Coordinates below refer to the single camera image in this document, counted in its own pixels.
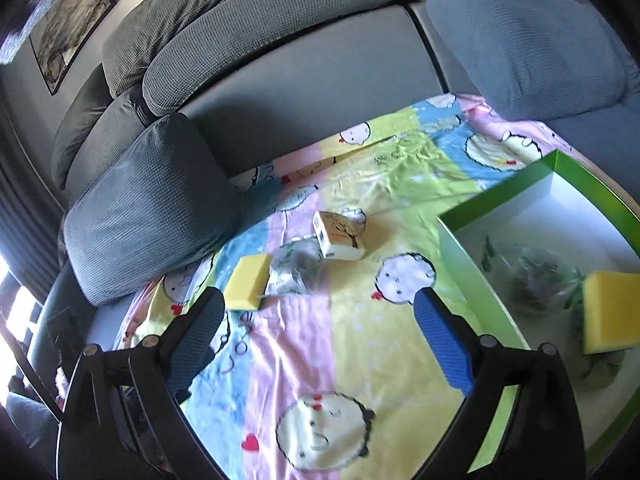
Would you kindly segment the grey pillow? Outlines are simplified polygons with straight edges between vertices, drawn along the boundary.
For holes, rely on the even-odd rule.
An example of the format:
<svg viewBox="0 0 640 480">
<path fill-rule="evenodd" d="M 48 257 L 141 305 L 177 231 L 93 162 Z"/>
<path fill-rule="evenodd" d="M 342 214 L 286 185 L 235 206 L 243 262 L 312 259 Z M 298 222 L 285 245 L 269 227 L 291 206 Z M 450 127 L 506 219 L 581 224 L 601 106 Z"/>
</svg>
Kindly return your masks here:
<svg viewBox="0 0 640 480">
<path fill-rule="evenodd" d="M 634 58 L 604 17 L 575 0 L 426 0 L 436 32 L 507 120 L 607 108 L 639 88 Z"/>
<path fill-rule="evenodd" d="M 77 283 L 96 307 L 200 260 L 236 231 L 243 197 L 193 122 L 146 128 L 66 214 Z"/>
</svg>

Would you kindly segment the white tissue pack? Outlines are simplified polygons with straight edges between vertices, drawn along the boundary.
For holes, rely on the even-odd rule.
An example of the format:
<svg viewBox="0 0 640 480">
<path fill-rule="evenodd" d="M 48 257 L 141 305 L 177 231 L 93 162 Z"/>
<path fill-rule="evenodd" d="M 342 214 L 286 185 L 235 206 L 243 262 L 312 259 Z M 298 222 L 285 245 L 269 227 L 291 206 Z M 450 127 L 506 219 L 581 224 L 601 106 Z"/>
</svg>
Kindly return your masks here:
<svg viewBox="0 0 640 480">
<path fill-rule="evenodd" d="M 355 225 L 342 214 L 316 211 L 312 218 L 314 234 L 318 238 L 322 256 L 328 260 L 358 261 L 366 248 Z"/>
</svg>

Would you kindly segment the large clear tea bag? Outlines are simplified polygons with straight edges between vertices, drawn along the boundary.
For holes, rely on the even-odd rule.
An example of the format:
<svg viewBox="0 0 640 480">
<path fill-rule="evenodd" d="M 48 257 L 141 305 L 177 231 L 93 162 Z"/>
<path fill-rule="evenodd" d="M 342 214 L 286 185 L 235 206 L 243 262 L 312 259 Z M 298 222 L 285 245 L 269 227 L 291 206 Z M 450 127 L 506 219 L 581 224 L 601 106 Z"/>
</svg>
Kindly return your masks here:
<svg viewBox="0 0 640 480">
<path fill-rule="evenodd" d="M 585 275 L 546 248 L 498 243 L 487 235 L 480 268 L 510 310 L 547 315 L 582 306 Z"/>
</svg>

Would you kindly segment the dark grey curtain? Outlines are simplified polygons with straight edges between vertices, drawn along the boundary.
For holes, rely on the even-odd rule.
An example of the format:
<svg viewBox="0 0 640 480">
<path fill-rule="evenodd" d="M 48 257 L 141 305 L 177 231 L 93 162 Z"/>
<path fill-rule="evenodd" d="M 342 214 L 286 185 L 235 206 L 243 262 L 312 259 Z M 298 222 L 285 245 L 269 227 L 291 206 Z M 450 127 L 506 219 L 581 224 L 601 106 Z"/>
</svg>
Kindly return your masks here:
<svg viewBox="0 0 640 480">
<path fill-rule="evenodd" d="M 45 302 L 58 277 L 62 209 L 1 112 L 1 255 L 35 300 Z"/>
</svg>

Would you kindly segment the small clear tea bag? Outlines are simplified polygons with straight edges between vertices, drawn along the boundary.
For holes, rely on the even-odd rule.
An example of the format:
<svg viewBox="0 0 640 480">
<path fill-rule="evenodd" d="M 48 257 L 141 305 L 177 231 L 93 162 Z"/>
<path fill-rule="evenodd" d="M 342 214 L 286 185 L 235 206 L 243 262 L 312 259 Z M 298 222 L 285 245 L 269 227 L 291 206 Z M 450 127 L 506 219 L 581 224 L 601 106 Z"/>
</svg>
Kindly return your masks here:
<svg viewBox="0 0 640 480">
<path fill-rule="evenodd" d="M 271 255 L 262 298 L 308 296 L 316 292 L 324 263 L 315 237 L 286 243 Z"/>
</svg>

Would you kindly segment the yellow sponge one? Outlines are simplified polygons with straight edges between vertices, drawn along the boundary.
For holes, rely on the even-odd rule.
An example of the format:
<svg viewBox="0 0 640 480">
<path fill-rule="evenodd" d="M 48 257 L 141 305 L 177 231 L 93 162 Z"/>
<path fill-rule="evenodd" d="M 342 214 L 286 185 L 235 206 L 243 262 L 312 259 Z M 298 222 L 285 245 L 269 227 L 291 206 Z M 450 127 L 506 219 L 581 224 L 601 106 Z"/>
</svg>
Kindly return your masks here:
<svg viewBox="0 0 640 480">
<path fill-rule="evenodd" d="M 262 303 L 269 280 L 271 256 L 258 254 L 242 257 L 224 289 L 224 303 L 232 311 L 255 311 Z"/>
</svg>

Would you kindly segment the yellow sponge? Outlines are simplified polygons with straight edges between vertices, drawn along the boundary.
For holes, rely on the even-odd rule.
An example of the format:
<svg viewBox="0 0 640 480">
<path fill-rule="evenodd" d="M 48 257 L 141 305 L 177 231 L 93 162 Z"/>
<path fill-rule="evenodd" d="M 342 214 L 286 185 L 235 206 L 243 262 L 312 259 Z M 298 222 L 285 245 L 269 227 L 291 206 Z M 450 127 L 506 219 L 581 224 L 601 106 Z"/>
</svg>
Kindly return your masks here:
<svg viewBox="0 0 640 480">
<path fill-rule="evenodd" d="M 639 344 L 639 275 L 597 271 L 582 282 L 585 354 Z"/>
</svg>

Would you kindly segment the green cardboard box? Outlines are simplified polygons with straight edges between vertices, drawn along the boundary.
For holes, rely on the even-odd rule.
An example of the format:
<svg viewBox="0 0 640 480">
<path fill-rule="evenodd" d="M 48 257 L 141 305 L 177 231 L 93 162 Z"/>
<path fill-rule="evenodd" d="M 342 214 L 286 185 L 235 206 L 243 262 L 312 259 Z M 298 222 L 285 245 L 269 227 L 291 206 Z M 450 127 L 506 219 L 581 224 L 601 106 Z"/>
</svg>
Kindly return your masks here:
<svg viewBox="0 0 640 480">
<path fill-rule="evenodd" d="M 639 414 L 639 351 L 582 351 L 594 271 L 638 273 L 639 218 L 592 171 L 554 151 L 441 214 L 440 258 L 480 330 L 512 348 L 551 342 L 573 391 L 593 474 Z"/>
</svg>

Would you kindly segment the grey pillow left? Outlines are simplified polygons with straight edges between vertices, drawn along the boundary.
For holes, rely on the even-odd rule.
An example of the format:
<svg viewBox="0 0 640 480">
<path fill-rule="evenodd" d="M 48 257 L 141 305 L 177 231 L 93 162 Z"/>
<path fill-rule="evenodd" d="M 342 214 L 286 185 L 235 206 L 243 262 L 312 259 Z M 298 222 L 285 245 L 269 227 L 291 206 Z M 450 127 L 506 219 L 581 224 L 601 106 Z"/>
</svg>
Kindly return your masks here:
<svg viewBox="0 0 640 480">
<path fill-rule="evenodd" d="M 66 214 L 77 283 L 96 307 L 200 260 L 236 231 L 243 197 L 193 122 L 146 128 Z"/>
</svg>

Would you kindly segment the cartoon print bed sheet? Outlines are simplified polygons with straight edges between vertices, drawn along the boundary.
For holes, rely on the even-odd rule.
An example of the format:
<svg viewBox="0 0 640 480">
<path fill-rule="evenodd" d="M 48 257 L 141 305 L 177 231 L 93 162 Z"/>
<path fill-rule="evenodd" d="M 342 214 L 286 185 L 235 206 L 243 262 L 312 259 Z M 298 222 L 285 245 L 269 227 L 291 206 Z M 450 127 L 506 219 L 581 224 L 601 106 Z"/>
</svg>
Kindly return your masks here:
<svg viewBox="0 0 640 480">
<path fill-rule="evenodd" d="M 414 322 L 414 294 L 433 286 L 476 330 L 523 344 L 503 310 L 463 296 L 438 219 L 555 150 L 567 144 L 541 122 L 446 94 L 247 171 L 234 183 L 266 201 L 258 222 L 149 284 L 119 345 L 161 333 L 206 286 L 225 288 L 244 257 L 291 255 L 314 238 L 317 211 L 344 214 L 364 257 L 323 263 L 306 292 L 227 313 L 182 411 L 233 479 L 407 479 L 462 400 Z"/>
</svg>

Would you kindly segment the grey sofa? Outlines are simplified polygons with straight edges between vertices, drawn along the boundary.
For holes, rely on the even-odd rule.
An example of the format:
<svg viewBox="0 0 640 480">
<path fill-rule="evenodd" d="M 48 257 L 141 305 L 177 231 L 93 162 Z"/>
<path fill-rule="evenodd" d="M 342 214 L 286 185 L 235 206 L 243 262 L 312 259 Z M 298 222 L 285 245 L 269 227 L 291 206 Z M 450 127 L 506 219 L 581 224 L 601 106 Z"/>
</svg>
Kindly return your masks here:
<svg viewBox="0 0 640 480">
<path fill-rule="evenodd" d="M 82 115 L 111 103 L 106 59 L 114 31 L 133 8 L 134 0 L 122 0 L 96 26 L 55 96 L 44 91 L 34 42 L 6 74 L 7 82 L 25 90 L 13 101 L 32 113 L 25 141 L 63 208 L 72 206 L 125 143 L 119 133 L 86 132 L 77 152 L 65 145 L 80 133 Z M 218 76 L 184 111 L 232 175 L 444 89 L 470 93 L 473 85 L 436 34 L 424 4 L 395 4 L 274 44 Z"/>
</svg>

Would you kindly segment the grey pillow right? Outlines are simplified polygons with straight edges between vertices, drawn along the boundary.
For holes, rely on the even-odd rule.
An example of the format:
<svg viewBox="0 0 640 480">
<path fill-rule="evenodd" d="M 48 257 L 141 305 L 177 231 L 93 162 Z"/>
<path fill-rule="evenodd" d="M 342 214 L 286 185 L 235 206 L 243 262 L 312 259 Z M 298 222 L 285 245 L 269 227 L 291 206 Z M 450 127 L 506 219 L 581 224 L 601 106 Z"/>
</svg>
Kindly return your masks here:
<svg viewBox="0 0 640 480">
<path fill-rule="evenodd" d="M 634 58 L 604 17 L 575 0 L 426 0 L 436 32 L 507 120 L 607 108 L 639 88 Z"/>
</svg>

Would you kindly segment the framed landscape painting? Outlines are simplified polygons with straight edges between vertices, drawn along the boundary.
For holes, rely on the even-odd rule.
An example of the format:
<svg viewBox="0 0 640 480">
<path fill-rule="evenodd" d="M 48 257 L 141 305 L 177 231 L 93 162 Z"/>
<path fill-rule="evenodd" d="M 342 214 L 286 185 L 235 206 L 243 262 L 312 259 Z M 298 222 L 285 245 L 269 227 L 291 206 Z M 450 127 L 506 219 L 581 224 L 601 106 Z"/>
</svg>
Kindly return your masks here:
<svg viewBox="0 0 640 480">
<path fill-rule="evenodd" d="M 29 35 L 40 75 L 51 96 L 116 0 L 58 0 Z"/>
</svg>

